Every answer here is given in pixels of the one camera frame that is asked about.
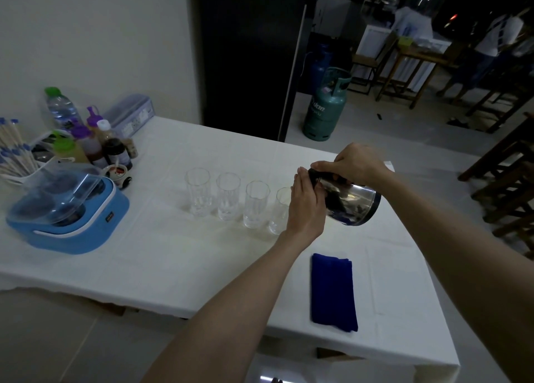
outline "stainless steel kettle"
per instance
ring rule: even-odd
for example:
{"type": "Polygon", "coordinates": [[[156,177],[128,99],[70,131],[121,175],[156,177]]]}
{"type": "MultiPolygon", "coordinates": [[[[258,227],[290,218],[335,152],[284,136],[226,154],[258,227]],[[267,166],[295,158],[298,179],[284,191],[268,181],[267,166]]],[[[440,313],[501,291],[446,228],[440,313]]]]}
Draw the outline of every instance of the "stainless steel kettle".
{"type": "Polygon", "coordinates": [[[344,225],[362,225],[377,211],[382,197],[374,189],[355,185],[331,172],[308,170],[313,187],[320,182],[326,190],[326,209],[344,225]]]}

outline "white wall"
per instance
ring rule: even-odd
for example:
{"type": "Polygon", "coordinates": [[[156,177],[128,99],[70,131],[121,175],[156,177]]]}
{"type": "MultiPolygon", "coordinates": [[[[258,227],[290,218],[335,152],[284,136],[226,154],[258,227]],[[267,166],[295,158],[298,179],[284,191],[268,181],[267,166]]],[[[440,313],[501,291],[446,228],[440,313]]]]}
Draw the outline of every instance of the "white wall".
{"type": "Polygon", "coordinates": [[[43,88],[78,107],[150,96],[156,114],[200,123],[190,0],[0,0],[0,116],[49,127],[43,88]]]}

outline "blue gas cylinder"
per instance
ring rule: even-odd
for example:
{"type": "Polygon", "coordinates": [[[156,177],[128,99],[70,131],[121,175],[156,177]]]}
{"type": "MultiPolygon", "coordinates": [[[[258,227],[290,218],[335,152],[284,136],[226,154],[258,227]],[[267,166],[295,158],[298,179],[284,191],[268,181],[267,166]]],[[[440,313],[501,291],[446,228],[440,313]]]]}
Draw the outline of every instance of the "blue gas cylinder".
{"type": "Polygon", "coordinates": [[[352,76],[344,69],[326,70],[320,87],[311,98],[302,132],[315,141],[326,141],[334,131],[347,101],[347,88],[352,76]]]}
{"type": "Polygon", "coordinates": [[[305,93],[313,95],[319,88],[333,55],[332,52],[328,51],[327,44],[319,43],[317,45],[317,49],[309,57],[309,65],[304,68],[305,93]]]}

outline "hand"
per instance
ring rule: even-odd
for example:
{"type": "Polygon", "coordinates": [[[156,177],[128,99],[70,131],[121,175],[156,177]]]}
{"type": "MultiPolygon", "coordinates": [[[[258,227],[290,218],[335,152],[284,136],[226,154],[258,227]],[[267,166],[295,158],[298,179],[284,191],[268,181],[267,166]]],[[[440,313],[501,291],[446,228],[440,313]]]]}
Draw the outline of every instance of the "hand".
{"type": "Polygon", "coordinates": [[[291,186],[290,214],[286,231],[280,236],[290,238],[304,251],[325,227],[326,191],[320,182],[315,189],[311,185],[306,169],[300,167],[291,186]]]}
{"type": "Polygon", "coordinates": [[[392,173],[371,147],[356,143],[347,145],[333,163],[317,161],[311,167],[317,171],[332,172],[375,190],[380,187],[381,180],[392,173]]]}

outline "clear glass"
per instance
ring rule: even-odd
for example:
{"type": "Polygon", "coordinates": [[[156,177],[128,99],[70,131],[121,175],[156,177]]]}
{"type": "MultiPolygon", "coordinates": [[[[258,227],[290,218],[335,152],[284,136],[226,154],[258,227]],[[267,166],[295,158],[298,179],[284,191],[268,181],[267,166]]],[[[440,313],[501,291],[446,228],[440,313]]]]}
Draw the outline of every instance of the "clear glass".
{"type": "Polygon", "coordinates": [[[263,223],[263,212],[271,190],[262,181],[252,181],[247,185],[244,198],[243,223],[249,228],[258,228],[263,223]]]}
{"type": "Polygon", "coordinates": [[[191,214],[206,216],[211,209],[209,171],[204,168],[193,168],[186,172],[185,181],[191,201],[191,214]]]}
{"type": "Polygon", "coordinates": [[[239,185],[241,179],[231,172],[217,177],[217,212],[221,220],[231,220],[239,211],[239,185]]]}
{"type": "Polygon", "coordinates": [[[278,189],[276,202],[272,210],[269,231],[277,236],[286,229],[287,216],[290,213],[291,188],[278,189]]]}

